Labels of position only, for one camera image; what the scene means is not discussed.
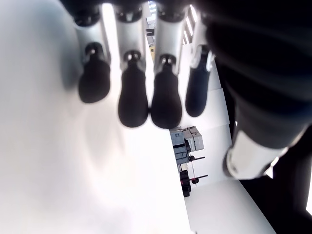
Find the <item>black fingertip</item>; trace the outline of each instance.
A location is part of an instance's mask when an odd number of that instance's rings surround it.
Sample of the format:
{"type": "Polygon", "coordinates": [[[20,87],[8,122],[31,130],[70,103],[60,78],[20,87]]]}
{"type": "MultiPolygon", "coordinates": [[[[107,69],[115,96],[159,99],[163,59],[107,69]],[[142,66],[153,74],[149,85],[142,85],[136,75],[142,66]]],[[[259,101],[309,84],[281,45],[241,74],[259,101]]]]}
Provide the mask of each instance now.
{"type": "Polygon", "coordinates": [[[122,88],[118,115],[121,123],[135,128],[145,123],[148,116],[148,101],[145,88],[145,74],[136,62],[129,62],[121,76],[122,88]]]}
{"type": "Polygon", "coordinates": [[[84,65],[78,91],[81,101],[94,103],[107,96],[110,90],[110,67],[104,61],[90,56],[84,65]]]}
{"type": "Polygon", "coordinates": [[[165,129],[179,125],[182,118],[182,105],[178,93],[178,78],[170,67],[164,66],[155,76],[154,96],[151,106],[153,123],[165,129]]]}
{"type": "Polygon", "coordinates": [[[207,102],[209,72],[206,63],[200,62],[197,68],[191,68],[186,92],[185,108],[192,117],[200,116],[207,102]]]}

